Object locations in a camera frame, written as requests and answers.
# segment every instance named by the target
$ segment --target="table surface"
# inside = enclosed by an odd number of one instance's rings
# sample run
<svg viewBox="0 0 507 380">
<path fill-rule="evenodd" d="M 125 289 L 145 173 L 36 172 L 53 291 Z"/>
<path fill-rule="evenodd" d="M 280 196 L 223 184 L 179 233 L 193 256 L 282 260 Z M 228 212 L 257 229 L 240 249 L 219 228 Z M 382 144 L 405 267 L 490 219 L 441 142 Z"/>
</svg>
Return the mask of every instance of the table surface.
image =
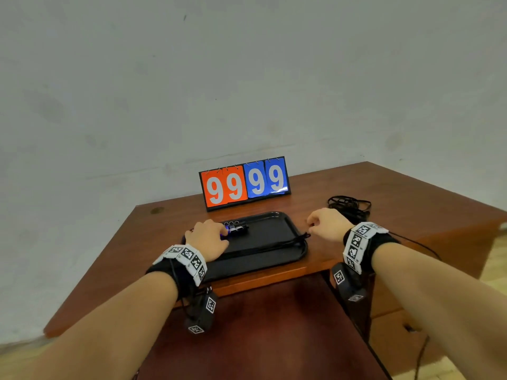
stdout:
<svg viewBox="0 0 507 380">
<path fill-rule="evenodd" d="M 209 213 L 201 194 L 136 206 L 49 321 L 46 336 L 59 336 L 136 281 L 168 246 L 181 241 L 186 230 L 207 218 L 226 221 L 281 211 L 304 232 L 308 215 L 326 206 L 329 197 L 341 194 L 370 200 L 371 221 L 413 240 L 507 219 L 502 210 L 368 162 L 289 180 L 291 195 Z M 219 296 L 229 295 L 329 269 L 342 261 L 342 251 L 333 243 L 318 237 L 307 240 L 308 254 L 300 261 L 220 280 L 213 283 L 213 290 Z"/>
<path fill-rule="evenodd" d="M 387 380 L 320 274 L 220 298 L 210 331 L 174 311 L 138 380 Z"/>
</svg>

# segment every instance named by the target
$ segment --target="orange number card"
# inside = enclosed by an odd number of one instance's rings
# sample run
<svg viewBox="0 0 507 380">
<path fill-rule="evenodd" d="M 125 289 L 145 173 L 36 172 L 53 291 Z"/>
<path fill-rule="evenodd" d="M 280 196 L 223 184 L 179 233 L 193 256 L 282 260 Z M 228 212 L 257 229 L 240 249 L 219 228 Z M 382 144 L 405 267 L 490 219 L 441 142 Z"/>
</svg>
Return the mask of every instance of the orange number card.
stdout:
<svg viewBox="0 0 507 380">
<path fill-rule="evenodd" d="M 201 172 L 201 178 L 207 207 L 216 207 L 231 201 L 226 176 L 222 169 Z"/>
<path fill-rule="evenodd" d="M 220 170 L 224 172 L 224 196 L 227 196 L 229 203 L 248 199 L 243 165 L 222 168 Z"/>
</svg>

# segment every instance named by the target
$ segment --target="wristband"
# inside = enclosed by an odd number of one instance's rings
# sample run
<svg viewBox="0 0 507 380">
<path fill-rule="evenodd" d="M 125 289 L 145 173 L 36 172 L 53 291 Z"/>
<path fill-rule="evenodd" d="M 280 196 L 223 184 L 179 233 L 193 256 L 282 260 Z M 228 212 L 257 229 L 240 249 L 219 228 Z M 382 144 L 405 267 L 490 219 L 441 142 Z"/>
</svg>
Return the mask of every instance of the wristband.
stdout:
<svg viewBox="0 0 507 380">
<path fill-rule="evenodd" d="M 196 248 L 191 245 L 173 245 L 166 249 L 146 273 L 165 272 L 178 286 L 178 299 L 188 297 L 201 285 L 208 268 L 206 261 Z"/>
<path fill-rule="evenodd" d="M 372 256 L 385 243 L 400 243 L 389 231 L 373 222 L 365 221 L 348 230 L 343 237 L 344 262 L 358 274 L 372 272 Z"/>
</svg>

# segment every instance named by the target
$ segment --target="floor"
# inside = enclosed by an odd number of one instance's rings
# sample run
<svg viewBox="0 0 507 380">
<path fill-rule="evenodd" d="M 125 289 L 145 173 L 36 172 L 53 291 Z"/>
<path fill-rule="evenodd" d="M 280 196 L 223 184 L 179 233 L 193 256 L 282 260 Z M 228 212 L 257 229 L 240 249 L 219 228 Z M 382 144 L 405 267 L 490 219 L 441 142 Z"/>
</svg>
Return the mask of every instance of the floor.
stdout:
<svg viewBox="0 0 507 380">
<path fill-rule="evenodd" d="M 497 238 L 481 276 L 481 280 L 507 295 L 507 236 Z M 35 340 L 21 348 L 0 347 L 0 380 L 22 380 L 27 365 L 50 345 L 43 339 Z M 414 371 L 395 376 L 394 380 L 412 380 Z M 425 365 L 419 373 L 420 380 L 460 380 L 463 375 L 448 358 Z"/>
</svg>

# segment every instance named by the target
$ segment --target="white wall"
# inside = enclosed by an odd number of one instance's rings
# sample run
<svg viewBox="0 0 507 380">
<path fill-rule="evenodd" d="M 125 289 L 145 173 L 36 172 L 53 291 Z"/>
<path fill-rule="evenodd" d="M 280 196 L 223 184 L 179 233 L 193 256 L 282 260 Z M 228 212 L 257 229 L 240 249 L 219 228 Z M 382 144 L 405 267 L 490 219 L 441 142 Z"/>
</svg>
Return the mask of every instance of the white wall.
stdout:
<svg viewBox="0 0 507 380">
<path fill-rule="evenodd" d="M 370 160 L 507 209 L 506 5 L 0 0 L 0 343 L 204 169 Z"/>
</svg>

